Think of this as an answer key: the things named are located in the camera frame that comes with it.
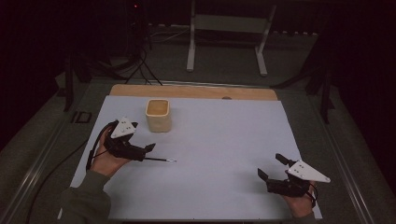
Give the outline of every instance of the hand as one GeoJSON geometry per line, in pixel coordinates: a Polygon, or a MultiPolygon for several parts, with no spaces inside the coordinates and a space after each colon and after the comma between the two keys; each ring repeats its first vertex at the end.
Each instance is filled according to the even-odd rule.
{"type": "Polygon", "coordinates": [[[100,137],[100,146],[96,150],[96,155],[101,155],[93,158],[93,163],[91,166],[91,171],[95,171],[102,175],[107,175],[108,177],[113,176],[124,164],[129,162],[130,160],[124,158],[117,158],[111,155],[104,146],[106,136],[110,132],[111,127],[108,127],[103,132],[102,136],[100,137]]]}
{"type": "MultiPolygon", "coordinates": [[[[312,186],[309,186],[308,192],[312,194],[312,191],[314,188],[312,186]]],[[[291,214],[294,217],[305,217],[313,212],[312,210],[312,199],[305,194],[303,197],[299,198],[291,198],[288,196],[282,195],[283,199],[286,201],[288,204],[291,214]]]]}

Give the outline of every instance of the black cable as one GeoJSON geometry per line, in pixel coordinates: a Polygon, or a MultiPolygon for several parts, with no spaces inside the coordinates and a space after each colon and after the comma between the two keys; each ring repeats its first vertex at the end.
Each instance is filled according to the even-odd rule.
{"type": "Polygon", "coordinates": [[[56,171],[56,169],[58,169],[65,161],[67,161],[70,157],[72,157],[77,151],[79,151],[86,143],[88,142],[88,139],[86,139],[81,145],[79,145],[72,153],[70,153],[67,157],[65,157],[60,163],[58,163],[55,168],[53,168],[51,170],[51,172],[49,172],[49,174],[44,178],[43,182],[40,184],[40,186],[38,187],[37,192],[35,193],[35,196],[33,198],[33,201],[30,205],[29,208],[29,212],[27,214],[26,217],[26,224],[29,224],[30,222],[30,216],[32,215],[32,211],[33,211],[33,206],[35,205],[35,200],[37,199],[38,193],[40,192],[40,190],[43,188],[44,184],[47,182],[47,180],[50,178],[50,176],[56,171]]]}
{"type": "Polygon", "coordinates": [[[151,70],[149,69],[149,66],[146,64],[145,60],[143,61],[143,64],[147,67],[148,71],[151,73],[152,77],[154,77],[155,80],[157,80],[158,83],[160,83],[160,85],[163,85],[161,83],[161,81],[151,72],[151,70]]]}
{"type": "Polygon", "coordinates": [[[127,70],[120,72],[120,75],[122,75],[122,74],[124,74],[124,73],[127,73],[127,72],[129,72],[129,71],[131,71],[133,68],[134,68],[134,66],[131,66],[131,67],[128,68],[127,70]]]}
{"type": "Polygon", "coordinates": [[[86,56],[83,53],[78,53],[78,57],[80,57],[82,60],[84,60],[88,65],[90,65],[92,68],[95,68],[99,71],[104,72],[106,75],[113,77],[116,80],[125,80],[126,77],[119,76],[116,74],[113,70],[109,69],[108,67],[102,65],[98,61],[90,58],[89,56],[86,56]]]}
{"type": "Polygon", "coordinates": [[[111,69],[113,71],[121,71],[126,68],[132,69],[132,67],[136,64],[136,61],[137,61],[137,58],[134,58],[133,56],[131,56],[128,58],[128,62],[108,67],[108,69],[111,69]]]}
{"type": "Polygon", "coordinates": [[[146,76],[143,74],[143,72],[142,72],[142,68],[139,68],[139,71],[140,71],[140,75],[146,80],[146,83],[145,84],[149,84],[149,85],[151,85],[151,82],[146,78],[146,76]]]}
{"type": "Polygon", "coordinates": [[[140,67],[143,65],[143,62],[146,60],[146,58],[147,58],[147,53],[146,53],[146,51],[144,50],[144,53],[145,53],[145,57],[142,59],[142,57],[139,55],[139,58],[140,58],[140,60],[142,60],[142,63],[141,64],[139,64],[137,67],[136,67],[136,69],[131,73],[131,75],[125,80],[125,82],[124,82],[124,84],[127,84],[128,82],[129,82],[129,80],[131,80],[131,78],[134,76],[134,74],[137,72],[137,70],[139,70],[140,69],[140,67]]]}
{"type": "Polygon", "coordinates": [[[108,123],[108,124],[99,132],[98,136],[96,137],[95,143],[94,143],[93,146],[92,146],[92,149],[91,149],[91,151],[90,151],[90,154],[89,154],[89,156],[88,156],[87,165],[85,166],[85,170],[89,170],[89,169],[91,168],[91,164],[92,164],[92,159],[93,159],[93,158],[95,158],[96,156],[99,156],[99,155],[101,155],[101,154],[107,152],[107,150],[106,150],[105,152],[100,153],[99,155],[94,156],[95,150],[96,150],[96,146],[98,145],[98,142],[100,141],[100,138],[101,138],[102,134],[105,132],[105,130],[106,130],[108,127],[113,127],[114,124],[115,124],[115,122],[116,122],[116,121],[108,123]]]}
{"type": "Polygon", "coordinates": [[[317,200],[318,200],[318,189],[313,185],[313,184],[309,184],[310,186],[312,186],[312,188],[314,188],[314,192],[315,192],[315,197],[312,196],[311,193],[309,193],[309,191],[306,192],[306,194],[311,198],[312,200],[312,207],[315,207],[317,205],[317,200]]]}

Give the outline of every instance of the cable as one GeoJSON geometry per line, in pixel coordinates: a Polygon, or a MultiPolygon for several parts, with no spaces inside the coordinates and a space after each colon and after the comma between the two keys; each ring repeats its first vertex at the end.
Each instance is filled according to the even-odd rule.
{"type": "Polygon", "coordinates": [[[120,72],[119,75],[122,75],[122,74],[125,74],[125,73],[129,72],[129,71],[131,71],[133,68],[134,68],[134,66],[131,66],[131,67],[128,68],[127,70],[124,70],[124,71],[120,72]]]}
{"type": "Polygon", "coordinates": [[[56,171],[56,169],[58,169],[65,161],[67,161],[70,157],[72,157],[77,151],[79,151],[86,143],[88,142],[88,139],[86,139],[81,145],[79,145],[72,153],[70,153],[67,157],[65,157],[60,163],[58,163],[55,168],[53,168],[51,170],[51,172],[49,172],[49,174],[44,178],[43,182],[40,184],[40,186],[38,187],[37,192],[35,193],[35,196],[33,198],[33,201],[30,205],[29,208],[29,212],[27,214],[26,217],[26,224],[29,224],[30,222],[30,216],[32,215],[32,211],[33,211],[33,206],[35,205],[35,200],[37,199],[38,193],[40,192],[40,190],[43,188],[44,184],[47,182],[47,180],[50,178],[50,176],[56,171]]]}
{"type": "Polygon", "coordinates": [[[139,68],[139,71],[140,71],[140,75],[146,80],[146,83],[145,84],[149,84],[149,85],[151,85],[151,82],[145,77],[145,75],[143,74],[143,72],[142,72],[142,69],[141,68],[139,68]]]}
{"type": "Polygon", "coordinates": [[[172,39],[173,37],[176,37],[176,36],[178,36],[178,35],[182,35],[182,34],[184,34],[184,33],[188,32],[189,30],[190,30],[190,28],[189,28],[189,29],[187,29],[187,30],[185,30],[185,31],[179,32],[179,33],[178,33],[178,34],[176,34],[176,35],[171,35],[171,36],[169,36],[169,37],[167,37],[167,38],[165,38],[165,39],[163,39],[163,40],[157,40],[157,41],[152,41],[152,42],[154,42],[154,43],[161,43],[161,42],[165,42],[166,40],[172,39]]]}
{"type": "Polygon", "coordinates": [[[95,155],[93,158],[96,158],[96,157],[98,157],[98,156],[100,156],[100,155],[102,155],[102,154],[105,154],[106,152],[107,152],[107,150],[105,150],[105,151],[103,151],[103,152],[101,152],[101,153],[95,155]]]}
{"type": "Polygon", "coordinates": [[[139,65],[137,66],[137,68],[136,68],[136,69],[131,73],[131,75],[125,80],[124,84],[127,84],[127,83],[129,82],[129,80],[131,80],[132,76],[137,72],[137,70],[140,69],[140,67],[143,65],[143,62],[146,60],[146,57],[147,57],[147,53],[146,53],[145,50],[144,50],[144,52],[145,52],[145,57],[144,57],[143,59],[142,59],[142,57],[139,55],[139,58],[140,58],[140,60],[142,60],[142,63],[139,64],[139,65]]]}
{"type": "Polygon", "coordinates": [[[100,141],[101,136],[103,135],[103,133],[105,132],[105,130],[106,130],[108,127],[114,127],[115,123],[116,123],[116,121],[108,123],[108,124],[99,132],[98,136],[96,137],[95,143],[94,143],[93,146],[92,146],[92,149],[91,149],[91,151],[90,151],[90,154],[89,154],[89,156],[88,156],[87,165],[85,166],[85,170],[88,171],[89,169],[91,169],[92,159],[93,159],[93,158],[95,158],[95,157],[97,157],[97,156],[100,156],[100,155],[102,155],[103,153],[107,152],[107,150],[106,150],[105,152],[102,152],[102,153],[100,153],[100,154],[98,154],[98,155],[96,155],[96,156],[94,155],[94,154],[95,154],[95,150],[96,150],[96,145],[98,145],[98,142],[100,141]]]}
{"type": "Polygon", "coordinates": [[[155,80],[157,80],[158,83],[160,83],[160,85],[163,86],[163,84],[161,83],[161,81],[151,72],[151,70],[149,69],[149,66],[146,64],[145,60],[143,61],[143,64],[147,67],[148,71],[151,73],[152,77],[154,77],[155,80]]]}
{"type": "Polygon", "coordinates": [[[317,187],[315,187],[313,184],[309,184],[310,186],[312,186],[312,188],[314,188],[314,192],[315,192],[315,197],[312,196],[311,193],[309,193],[309,191],[306,192],[306,194],[311,198],[312,200],[312,207],[315,207],[317,205],[317,199],[318,199],[318,189],[317,187]]]}
{"type": "Polygon", "coordinates": [[[180,33],[180,31],[157,32],[157,33],[154,33],[154,34],[152,34],[150,36],[153,37],[155,35],[167,35],[167,34],[179,34],[179,33],[180,33]]]}
{"type": "Polygon", "coordinates": [[[137,61],[137,58],[134,56],[131,56],[128,58],[128,62],[108,67],[108,69],[111,69],[113,71],[120,71],[122,69],[125,69],[125,68],[135,65],[136,61],[137,61]]]}

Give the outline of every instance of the black wire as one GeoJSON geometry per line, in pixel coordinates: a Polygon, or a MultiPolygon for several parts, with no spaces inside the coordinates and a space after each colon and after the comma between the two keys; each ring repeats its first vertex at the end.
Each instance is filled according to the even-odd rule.
{"type": "Polygon", "coordinates": [[[315,187],[313,184],[309,184],[309,185],[311,185],[311,186],[312,186],[312,188],[314,188],[314,192],[315,192],[315,200],[317,200],[317,199],[318,199],[318,189],[317,189],[317,187],[315,187]]]}
{"type": "Polygon", "coordinates": [[[139,58],[140,58],[140,60],[142,60],[142,63],[141,64],[139,64],[137,67],[136,67],[136,69],[131,73],[131,75],[129,75],[129,77],[125,80],[125,82],[124,82],[124,84],[127,84],[128,82],[129,82],[129,80],[131,80],[131,78],[132,78],[132,76],[137,72],[137,70],[139,70],[140,69],[140,67],[143,65],[143,62],[146,60],[146,58],[147,58],[147,53],[146,53],[146,51],[144,51],[145,52],[145,57],[142,59],[142,57],[139,55],[139,58]]]}
{"type": "Polygon", "coordinates": [[[122,75],[122,74],[124,74],[124,73],[127,73],[127,72],[129,72],[129,71],[131,71],[133,68],[134,68],[134,66],[135,66],[136,64],[133,64],[130,68],[128,68],[127,70],[125,70],[125,71],[121,71],[120,72],[120,75],[122,75]]]}
{"type": "Polygon", "coordinates": [[[160,83],[160,85],[163,85],[161,83],[161,81],[151,72],[151,70],[149,69],[149,66],[146,64],[145,60],[143,61],[143,64],[147,67],[148,71],[151,73],[152,77],[154,77],[155,80],[157,80],[158,83],[160,83]]]}
{"type": "Polygon", "coordinates": [[[108,124],[99,132],[98,136],[96,137],[95,143],[94,143],[93,146],[92,146],[92,149],[91,149],[91,151],[90,151],[90,154],[89,154],[89,156],[88,156],[87,165],[85,166],[85,169],[86,169],[86,170],[89,170],[89,169],[91,168],[92,159],[96,157],[94,154],[95,154],[96,146],[98,145],[101,136],[103,135],[103,133],[105,132],[105,130],[106,130],[108,127],[113,127],[113,126],[115,125],[115,123],[116,123],[116,121],[108,123],[108,124]]]}
{"type": "Polygon", "coordinates": [[[86,139],[81,145],[78,146],[78,148],[76,148],[72,153],[70,153],[67,157],[65,157],[61,162],[59,162],[55,168],[53,168],[51,170],[51,172],[49,172],[49,174],[44,178],[43,182],[41,183],[41,185],[38,187],[37,192],[35,193],[35,196],[33,198],[33,201],[30,205],[29,208],[29,212],[27,214],[26,217],[26,224],[29,224],[30,222],[30,216],[32,215],[32,211],[33,211],[33,206],[35,205],[35,200],[37,199],[38,193],[40,192],[40,190],[43,188],[44,184],[47,182],[47,180],[50,178],[50,176],[56,171],[56,169],[58,169],[65,161],[67,161],[70,157],[72,157],[77,151],[79,151],[86,143],[88,142],[88,139],[86,139]]]}
{"type": "MultiPolygon", "coordinates": [[[[92,8],[93,8],[93,13],[95,14],[95,18],[97,20],[97,23],[100,24],[100,20],[99,15],[98,15],[98,8],[95,5],[94,2],[91,2],[92,8]]],[[[127,12],[127,8],[126,8],[126,1],[123,1],[123,6],[124,6],[124,12],[125,12],[125,27],[126,27],[126,47],[124,50],[124,54],[127,53],[128,48],[129,48],[129,32],[128,32],[128,12],[127,12]]],[[[130,69],[132,69],[133,65],[135,64],[134,61],[134,57],[128,57],[128,62],[126,63],[122,63],[122,64],[118,64],[118,65],[114,65],[114,66],[107,66],[106,68],[112,71],[120,71],[122,69],[126,69],[128,67],[131,67],[130,69]]]]}
{"type": "Polygon", "coordinates": [[[103,151],[103,152],[101,152],[101,153],[99,153],[99,154],[97,154],[96,156],[94,156],[93,158],[96,158],[96,157],[98,157],[98,156],[100,156],[100,155],[102,155],[102,154],[104,154],[104,153],[106,153],[107,152],[107,150],[105,150],[105,151],[103,151]]]}
{"type": "Polygon", "coordinates": [[[318,200],[318,189],[313,184],[309,184],[309,185],[314,188],[315,197],[312,196],[312,194],[309,193],[309,191],[307,191],[306,194],[312,199],[312,207],[315,207],[317,205],[317,200],[318,200]]]}
{"type": "Polygon", "coordinates": [[[146,76],[143,74],[143,72],[142,72],[142,69],[141,68],[139,68],[139,71],[140,71],[140,75],[146,80],[146,83],[145,84],[149,84],[149,85],[151,85],[151,82],[146,78],[146,76]]]}

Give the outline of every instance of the beige cup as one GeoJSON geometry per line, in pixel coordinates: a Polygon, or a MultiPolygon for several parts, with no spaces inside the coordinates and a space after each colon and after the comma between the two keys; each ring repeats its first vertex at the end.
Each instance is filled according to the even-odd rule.
{"type": "Polygon", "coordinates": [[[164,99],[149,100],[146,107],[148,129],[152,133],[171,131],[172,120],[169,101],[164,99]]]}

